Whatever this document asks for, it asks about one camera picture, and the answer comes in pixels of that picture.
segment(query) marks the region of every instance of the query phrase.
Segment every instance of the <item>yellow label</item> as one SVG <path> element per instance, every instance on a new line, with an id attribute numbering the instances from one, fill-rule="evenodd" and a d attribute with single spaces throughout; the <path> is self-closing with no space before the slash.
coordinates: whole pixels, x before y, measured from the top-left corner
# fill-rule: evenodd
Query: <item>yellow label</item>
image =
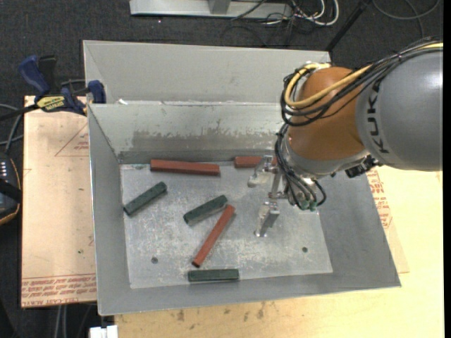
<path id="1" fill-rule="evenodd" d="M 58 106 L 64 105 L 64 96 L 62 95 L 54 95 L 54 96 L 44 96 L 41 100 L 39 100 L 36 105 L 40 108 L 46 108 L 47 106 L 58 104 Z"/>
<path id="2" fill-rule="evenodd" d="M 52 103 L 52 104 L 46 105 L 44 107 L 44 109 L 49 111 L 49 110 L 53 110 L 55 108 L 59 108 L 60 106 L 64 106 L 64 102 L 63 101 L 57 101 L 56 103 Z"/>

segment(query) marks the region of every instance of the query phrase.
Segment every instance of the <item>yellow cable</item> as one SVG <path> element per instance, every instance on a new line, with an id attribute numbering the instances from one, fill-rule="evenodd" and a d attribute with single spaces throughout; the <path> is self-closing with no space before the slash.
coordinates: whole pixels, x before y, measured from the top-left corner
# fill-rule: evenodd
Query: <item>yellow cable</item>
<path id="1" fill-rule="evenodd" d="M 340 81 L 336 82 L 335 84 L 332 84 L 331 86 L 321 90 L 320 92 L 317 92 L 316 94 L 313 94 L 311 97 L 302 100 L 302 101 L 292 101 L 290 99 L 291 91 L 293 87 L 295 86 L 296 82 L 301 78 L 301 75 L 296 74 L 291 81 L 287 85 L 287 89 L 285 90 L 285 102 L 287 105 L 292 107 L 293 109 L 300 109 L 304 108 L 305 106 L 308 106 L 315 101 L 318 101 L 319 99 L 323 98 L 325 95 L 329 94 L 332 90 L 337 89 L 338 87 L 341 87 L 344 84 L 348 84 L 350 82 L 353 82 L 356 80 L 360 75 L 362 75 L 365 71 L 367 71 L 371 67 L 371 64 L 368 66 L 365 66 L 364 68 L 357 70 L 353 72 L 352 74 L 348 75 L 347 77 L 344 77 Z"/>
<path id="2" fill-rule="evenodd" d="M 423 47 L 421 47 L 419 49 L 431 49 L 431 48 L 438 48 L 438 47 L 443 48 L 443 43 L 440 42 L 440 43 L 429 44 L 429 45 L 423 46 Z M 325 95 L 329 94 L 331 91 L 337 89 L 338 87 L 341 87 L 341 86 L 343 86 L 345 84 L 349 84 L 349 83 L 353 82 L 360 75 L 365 73 L 365 71 L 367 71 L 372 65 L 373 64 L 369 64 L 369 65 L 363 67 L 362 69 L 354 71 L 352 74 L 349 74 L 348 76 L 344 77 L 340 81 L 338 81 L 335 84 L 332 84 L 331 86 L 321 90 L 320 92 L 317 92 L 317 93 L 313 94 L 312 96 L 310 96 L 307 99 L 304 99 L 304 100 L 301 100 L 301 101 L 292 101 L 290 96 L 291 96 L 291 92 L 293 90 L 293 87 L 295 86 L 297 81 L 302 76 L 304 76 L 305 73 L 307 73 L 311 69 L 328 68 L 328 67 L 330 67 L 330 64 L 328 64 L 328 63 L 322 63 L 322 64 L 320 64 L 320 63 L 309 63 L 309 64 L 306 64 L 288 82 L 287 89 L 285 90 L 285 96 L 284 96 L 285 103 L 288 106 L 290 106 L 291 108 L 293 108 L 293 109 L 304 108 L 305 106 L 308 106 L 308 105 L 314 103 L 315 101 L 318 101 L 319 99 L 323 98 Z"/>

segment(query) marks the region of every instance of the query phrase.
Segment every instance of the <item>wooden block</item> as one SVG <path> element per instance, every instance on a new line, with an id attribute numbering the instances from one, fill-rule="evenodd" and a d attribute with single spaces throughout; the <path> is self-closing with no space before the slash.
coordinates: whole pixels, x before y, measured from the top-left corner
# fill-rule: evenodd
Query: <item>wooden block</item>
<path id="1" fill-rule="evenodd" d="M 237 156 L 233 160 L 233 165 L 235 168 L 255 168 L 263 156 Z M 271 165 L 277 163 L 276 157 L 271 161 Z"/>
<path id="2" fill-rule="evenodd" d="M 225 195 L 218 196 L 215 199 L 212 199 L 201 206 L 189 211 L 183 216 L 183 219 L 188 225 L 193 226 L 198 222 L 203 221 L 203 219 L 213 215 L 224 209 L 227 204 L 227 198 Z"/>
<path id="3" fill-rule="evenodd" d="M 220 175 L 219 165 L 210 163 L 191 163 L 187 161 L 150 160 L 150 170 L 153 172 L 182 173 L 197 175 Z"/>
<path id="4" fill-rule="evenodd" d="M 188 272 L 188 281 L 196 282 L 224 282 L 239 280 L 238 269 L 211 269 L 211 270 L 191 270 Z"/>
<path id="5" fill-rule="evenodd" d="M 200 267 L 204 262 L 206 256 L 209 254 L 210 250 L 213 248 L 216 240 L 218 240 L 219 236 L 223 232 L 224 228 L 227 226 L 229 220 L 233 217 L 235 212 L 235 207 L 231 205 L 227 205 L 223 214 L 218 219 L 218 222 L 211 230 L 209 236 L 206 238 L 206 241 L 202 245 L 201 249 L 197 253 L 196 257 L 192 261 L 194 267 Z"/>
<path id="6" fill-rule="evenodd" d="M 136 211 L 140 210 L 143 206 L 150 203 L 150 201 L 154 200 L 156 197 L 162 195 L 166 192 L 168 187 L 164 182 L 160 182 L 157 185 L 154 185 L 149 190 L 145 191 L 137 198 L 133 199 L 130 203 L 124 206 L 124 210 L 128 215 L 133 215 Z"/>

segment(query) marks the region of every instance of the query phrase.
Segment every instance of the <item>red block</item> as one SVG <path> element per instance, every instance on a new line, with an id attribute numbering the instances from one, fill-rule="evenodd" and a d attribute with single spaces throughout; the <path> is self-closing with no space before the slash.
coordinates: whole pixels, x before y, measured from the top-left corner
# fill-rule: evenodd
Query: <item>red block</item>
<path id="1" fill-rule="evenodd" d="M 237 156 L 233 160 L 233 165 L 235 168 L 255 168 L 263 156 Z M 277 163 L 277 159 L 274 158 L 271 161 L 271 165 L 275 165 Z"/>
<path id="2" fill-rule="evenodd" d="M 150 170 L 153 172 L 183 173 L 197 175 L 220 175 L 221 170 L 217 164 L 191 163 L 187 161 L 150 160 Z"/>
<path id="3" fill-rule="evenodd" d="M 211 230 L 208 238 L 206 238 L 206 241 L 202 245 L 202 248 L 199 250 L 196 257 L 192 261 L 192 264 L 194 267 L 199 268 L 202 265 L 206 256 L 208 256 L 210 250 L 213 248 L 214 244 L 216 243 L 216 240 L 218 240 L 218 238 L 221 235 L 221 233 L 223 232 L 224 228 L 227 226 L 227 223 L 233 217 L 234 212 L 235 212 L 235 207 L 233 207 L 231 205 L 226 206 L 221 217 L 218 219 L 218 222 L 216 223 L 214 228 Z"/>

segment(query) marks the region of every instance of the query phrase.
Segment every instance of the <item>blue clamp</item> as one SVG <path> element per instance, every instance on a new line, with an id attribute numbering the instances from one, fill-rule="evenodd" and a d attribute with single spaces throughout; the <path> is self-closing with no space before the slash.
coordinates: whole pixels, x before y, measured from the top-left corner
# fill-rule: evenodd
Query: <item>blue clamp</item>
<path id="1" fill-rule="evenodd" d="M 19 73 L 25 81 L 37 89 L 39 94 L 35 97 L 35 105 L 48 113 L 54 111 L 67 111 L 80 115 L 86 115 L 86 104 L 73 96 L 67 87 L 61 89 L 60 94 L 49 95 L 50 85 L 39 71 L 35 55 L 28 56 L 19 65 Z M 105 104 L 106 94 L 104 86 L 98 80 L 88 83 L 87 91 L 92 93 L 94 103 Z"/>
<path id="2" fill-rule="evenodd" d="M 96 104 L 105 104 L 106 103 L 106 94 L 104 90 L 103 84 L 98 80 L 92 80 L 87 83 L 87 88 L 91 92 L 92 97 L 94 98 L 93 103 Z"/>

